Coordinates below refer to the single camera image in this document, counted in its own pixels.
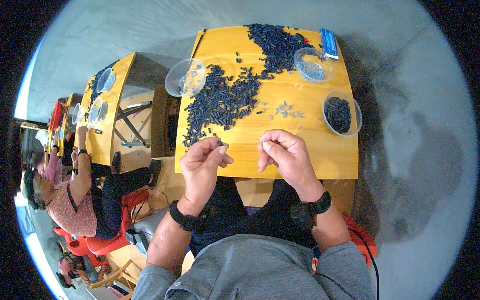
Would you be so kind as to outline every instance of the wooden table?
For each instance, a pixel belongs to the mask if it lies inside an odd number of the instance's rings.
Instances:
[[[320,33],[307,30],[284,29],[295,34],[300,33],[308,39],[311,45],[319,49]],[[199,32],[193,49],[195,49],[200,35]],[[235,163],[227,168],[218,168],[219,176],[247,177],[247,178],[281,178],[275,166],[268,166],[264,172],[257,172],[259,152],[257,144],[260,136],[268,129],[285,129],[301,136],[307,144],[310,159],[319,179],[356,179],[358,177],[358,138],[344,138],[331,133],[322,120],[321,101],[334,89],[344,90],[351,94],[347,69],[339,49],[338,61],[334,61],[337,69],[335,77],[321,84],[312,84],[304,81],[297,72],[289,75],[287,72],[273,74],[273,80],[261,80],[258,95],[255,99],[267,102],[260,103],[252,110],[252,114],[241,120],[236,120],[233,128],[223,131],[221,126],[210,125],[212,133],[216,133],[222,141],[228,143],[228,154],[235,159]],[[225,70],[224,76],[233,75],[236,78],[242,70],[240,67],[253,67],[252,73],[264,69],[265,58],[262,49],[253,40],[248,39],[248,28],[243,26],[209,29],[204,33],[195,58],[202,60],[205,65],[216,64]],[[177,141],[175,150],[175,172],[181,173],[179,159],[185,154],[183,134],[187,130],[188,112],[184,109],[193,101],[190,97],[183,97],[180,105]],[[273,115],[275,108],[286,101],[293,105],[294,111],[304,112],[304,118],[282,118]],[[256,114],[262,108],[267,111]]]
[[[143,89],[149,89],[153,91],[159,84],[165,82],[165,77],[168,73],[168,69],[160,65],[159,63],[147,58],[145,55],[134,52],[129,56],[120,59],[112,66],[113,72],[116,75],[113,86],[107,92],[101,93],[99,97],[107,103],[107,114],[105,119],[101,123],[94,125],[95,129],[101,130],[101,134],[94,133],[94,128],[91,128],[86,140],[86,148],[89,153],[92,162],[101,165],[110,165],[114,150],[112,148],[113,134],[115,133],[121,140],[122,145],[127,147],[132,146],[145,146],[149,147],[149,144],[144,140],[132,123],[128,120],[128,116],[139,112],[145,108],[151,107],[152,102],[143,104],[139,107],[128,108],[122,110],[119,107],[119,103],[122,99],[124,89],[128,87],[130,90],[135,87]],[[84,96],[82,99],[82,107],[85,111],[88,111],[90,107],[90,96],[92,90],[89,88],[89,84],[94,80],[95,76],[88,80],[85,87]],[[130,130],[133,132],[138,141],[128,142],[116,129],[115,123],[118,120],[123,120]],[[77,123],[77,128],[88,124],[88,120],[83,119]],[[77,136],[75,136],[75,145],[78,145]]]
[[[72,125],[72,114],[73,109],[77,103],[82,101],[82,94],[71,93],[70,96],[64,99],[65,104],[62,109],[63,119],[60,125],[61,130],[63,131],[63,137],[58,141],[59,152],[58,156],[63,157],[63,148],[65,146],[65,138],[67,138],[68,134],[75,132],[75,127]],[[48,132],[48,154],[52,151],[52,131]]]

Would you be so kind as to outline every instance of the gray concrete floor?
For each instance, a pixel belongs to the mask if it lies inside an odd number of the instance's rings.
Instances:
[[[364,115],[353,216],[379,245],[382,299],[431,297],[467,229],[477,146],[460,67],[418,3],[74,0],[44,36],[27,118],[46,122],[57,98],[134,51],[169,68],[197,31],[250,23],[337,33]]]

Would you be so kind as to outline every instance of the plastic container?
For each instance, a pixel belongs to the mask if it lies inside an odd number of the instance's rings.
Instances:
[[[345,133],[337,132],[335,129],[332,128],[330,123],[328,123],[327,121],[327,117],[325,115],[325,102],[331,97],[339,97],[340,99],[344,99],[348,102],[348,106],[350,107],[350,115],[352,116],[352,119],[350,121],[350,128],[348,132],[345,132]],[[360,106],[358,105],[357,101],[355,101],[355,99],[351,94],[342,90],[333,90],[330,93],[328,93],[328,95],[325,97],[325,99],[322,102],[322,116],[327,128],[334,134],[343,136],[343,137],[355,136],[357,133],[359,133],[362,122],[363,122]]]
[[[103,71],[102,75],[100,76],[100,79],[96,83],[96,92],[97,93],[104,93],[108,92],[112,86],[113,83],[115,82],[116,75],[112,71],[112,68],[108,68],[105,71]]]
[[[315,48],[298,49],[293,55],[293,62],[300,76],[307,82],[326,82],[335,76],[332,59]]]
[[[97,97],[92,103],[88,114],[88,123],[90,125],[101,123],[107,115],[107,104],[101,97]]]
[[[84,108],[80,105],[80,103],[77,103],[77,105],[73,109],[72,125],[80,123],[83,117],[84,117]]]
[[[174,97],[193,96],[205,85],[206,67],[198,59],[186,59],[174,65],[165,78],[165,89]]]

